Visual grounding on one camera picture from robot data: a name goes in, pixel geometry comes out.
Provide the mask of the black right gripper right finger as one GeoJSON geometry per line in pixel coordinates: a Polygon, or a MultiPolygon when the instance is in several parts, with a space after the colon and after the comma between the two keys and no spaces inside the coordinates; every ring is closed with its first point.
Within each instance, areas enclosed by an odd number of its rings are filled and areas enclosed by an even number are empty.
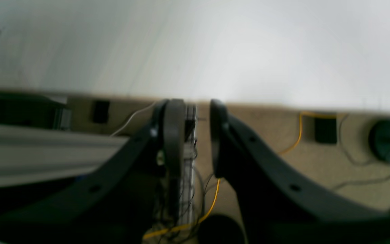
{"type": "Polygon", "coordinates": [[[210,102],[212,163],[234,189],[250,244],[390,244],[390,214],[287,164],[223,102],[210,102]]]}

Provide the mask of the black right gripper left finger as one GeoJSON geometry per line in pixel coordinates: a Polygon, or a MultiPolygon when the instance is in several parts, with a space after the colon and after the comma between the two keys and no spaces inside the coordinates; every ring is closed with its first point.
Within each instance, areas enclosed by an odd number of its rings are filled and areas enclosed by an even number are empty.
{"type": "Polygon", "coordinates": [[[150,122],[104,165],[38,201],[0,212],[6,244],[141,244],[164,176],[180,178],[186,105],[158,102],[150,122]]]}

